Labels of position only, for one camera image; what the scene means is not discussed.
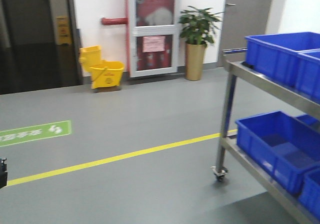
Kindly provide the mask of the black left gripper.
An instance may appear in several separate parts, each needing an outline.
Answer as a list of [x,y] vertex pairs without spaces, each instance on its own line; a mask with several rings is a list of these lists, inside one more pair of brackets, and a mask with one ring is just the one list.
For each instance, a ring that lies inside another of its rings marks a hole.
[[4,188],[7,185],[8,181],[8,172],[7,172],[7,159],[0,159],[0,188]]

